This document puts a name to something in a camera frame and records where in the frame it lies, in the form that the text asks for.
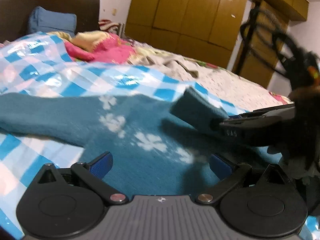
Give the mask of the teal knitted sweater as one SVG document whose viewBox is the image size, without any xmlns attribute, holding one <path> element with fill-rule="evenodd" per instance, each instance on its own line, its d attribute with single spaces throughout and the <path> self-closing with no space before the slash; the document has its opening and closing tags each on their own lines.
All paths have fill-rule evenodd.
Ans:
<svg viewBox="0 0 320 240">
<path fill-rule="evenodd" d="M 278 163 L 281 154 L 226 141 L 209 129 L 229 113 L 188 88 L 176 102 L 145 95 L 41 98 L 1 96 L 1 130 L 56 139 L 84 149 L 89 162 L 110 152 L 105 181 L 128 196 L 195 195 L 217 183 L 209 158 L 218 154 L 253 166 Z"/>
</svg>

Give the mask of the white floral bed sheet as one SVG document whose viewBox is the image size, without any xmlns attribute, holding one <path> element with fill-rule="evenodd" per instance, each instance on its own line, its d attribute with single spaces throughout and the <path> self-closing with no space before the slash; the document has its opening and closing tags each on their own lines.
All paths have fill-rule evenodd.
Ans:
<svg viewBox="0 0 320 240">
<path fill-rule="evenodd" d="M 126 38 L 135 54 L 127 62 L 155 69 L 178 81 L 195 81 L 209 93 L 247 111 L 290 104 L 282 95 L 274 94 L 243 77 L 199 60 L 153 48 L 146 43 Z"/>
</svg>

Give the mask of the brown wooden wardrobe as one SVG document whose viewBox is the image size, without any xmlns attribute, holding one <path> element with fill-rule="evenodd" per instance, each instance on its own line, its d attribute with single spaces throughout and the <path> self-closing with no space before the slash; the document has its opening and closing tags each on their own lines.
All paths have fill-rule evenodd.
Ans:
<svg viewBox="0 0 320 240">
<path fill-rule="evenodd" d="M 242 68 L 231 62 L 240 42 L 240 25 L 247 2 L 273 12 L 283 27 L 290 21 L 306 21 L 307 0 L 132 0 L 125 33 L 139 42 L 227 68 L 267 87 L 273 69 L 248 55 Z"/>
</svg>

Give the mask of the blue checkered plastic sheet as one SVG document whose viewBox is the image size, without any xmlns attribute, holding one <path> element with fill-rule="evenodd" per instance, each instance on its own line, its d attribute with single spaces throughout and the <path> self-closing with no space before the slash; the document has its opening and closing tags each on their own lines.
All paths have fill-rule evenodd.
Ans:
<svg viewBox="0 0 320 240">
<path fill-rule="evenodd" d="M 1 96 L 145 95 L 176 102 L 188 88 L 228 118 L 246 113 L 194 81 L 148 67 L 73 61 L 56 35 L 27 35 L 1 49 Z M 212 132 L 260 148 L 238 142 L 238 132 Z M 299 239 L 308 216 L 319 215 L 319 159 L 307 163 L 276 153 L 278 163 L 246 163 L 251 172 L 215 204 L 195 198 L 219 178 L 195 195 L 120 191 L 126 204 L 104 204 L 71 174 L 71 166 L 83 162 L 83 151 L 56 139 L 1 130 L 1 239 Z"/>
</svg>

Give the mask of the pink floral quilt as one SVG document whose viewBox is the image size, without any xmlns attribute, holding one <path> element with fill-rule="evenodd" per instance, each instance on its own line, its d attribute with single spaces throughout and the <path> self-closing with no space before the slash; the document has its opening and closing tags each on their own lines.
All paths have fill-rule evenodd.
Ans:
<svg viewBox="0 0 320 240">
<path fill-rule="evenodd" d="M 77 61 L 124 64 L 136 56 L 131 44 L 105 31 L 87 31 L 74 37 L 62 31 L 49 34 L 62 39 L 67 54 Z"/>
</svg>

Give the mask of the red white striped cloth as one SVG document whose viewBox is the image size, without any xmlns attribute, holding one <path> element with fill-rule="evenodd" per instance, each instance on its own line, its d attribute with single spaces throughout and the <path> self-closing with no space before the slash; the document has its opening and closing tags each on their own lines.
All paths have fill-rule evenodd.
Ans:
<svg viewBox="0 0 320 240">
<path fill-rule="evenodd" d="M 116 34 L 123 37 L 125 30 L 125 23 L 113 22 L 111 20 L 102 19 L 98 22 L 101 31 Z"/>
</svg>

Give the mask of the blue pillow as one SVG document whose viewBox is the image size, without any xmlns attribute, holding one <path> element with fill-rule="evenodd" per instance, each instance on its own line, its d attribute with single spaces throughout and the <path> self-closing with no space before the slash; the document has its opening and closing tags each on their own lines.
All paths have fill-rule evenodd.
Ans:
<svg viewBox="0 0 320 240">
<path fill-rule="evenodd" d="M 33 9 L 29 16 L 27 33 L 62 31 L 73 37 L 76 24 L 77 17 L 75 14 L 49 11 L 38 6 Z"/>
</svg>

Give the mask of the dark wooden headboard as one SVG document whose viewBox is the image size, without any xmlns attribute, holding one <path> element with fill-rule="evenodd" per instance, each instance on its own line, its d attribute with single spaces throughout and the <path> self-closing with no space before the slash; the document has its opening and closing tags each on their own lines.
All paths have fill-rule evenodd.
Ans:
<svg viewBox="0 0 320 240">
<path fill-rule="evenodd" d="M 1 0 L 1 42 L 26 35 L 29 15 L 37 6 L 75 14 L 76 32 L 99 29 L 100 0 Z"/>
</svg>

